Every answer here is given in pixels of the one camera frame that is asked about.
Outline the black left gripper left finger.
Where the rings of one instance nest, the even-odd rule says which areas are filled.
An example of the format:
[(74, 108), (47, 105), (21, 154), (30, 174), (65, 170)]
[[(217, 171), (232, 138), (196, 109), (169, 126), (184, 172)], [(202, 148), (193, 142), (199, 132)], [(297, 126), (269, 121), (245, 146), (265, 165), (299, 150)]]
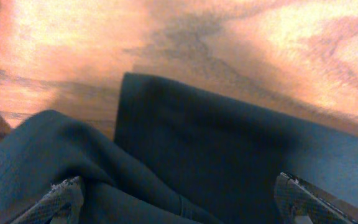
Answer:
[(85, 201), (85, 184), (81, 177), (52, 185), (51, 190), (11, 224), (78, 224)]

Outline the black leggings with red waistband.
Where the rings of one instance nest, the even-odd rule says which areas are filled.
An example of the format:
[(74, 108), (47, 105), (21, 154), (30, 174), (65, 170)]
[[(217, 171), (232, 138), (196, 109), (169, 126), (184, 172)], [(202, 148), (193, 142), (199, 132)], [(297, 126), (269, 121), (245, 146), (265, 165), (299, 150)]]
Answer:
[(0, 142), (0, 216), (79, 176), (81, 223), (280, 223), (281, 172), (358, 206), (358, 137), (128, 73), (112, 139), (47, 110)]

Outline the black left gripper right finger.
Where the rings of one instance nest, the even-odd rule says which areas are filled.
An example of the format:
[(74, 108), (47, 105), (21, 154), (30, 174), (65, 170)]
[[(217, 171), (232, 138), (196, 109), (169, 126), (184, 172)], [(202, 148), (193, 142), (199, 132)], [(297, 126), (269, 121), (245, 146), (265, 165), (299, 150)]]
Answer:
[(275, 181), (274, 199), (284, 224), (358, 224), (358, 208), (286, 172)]

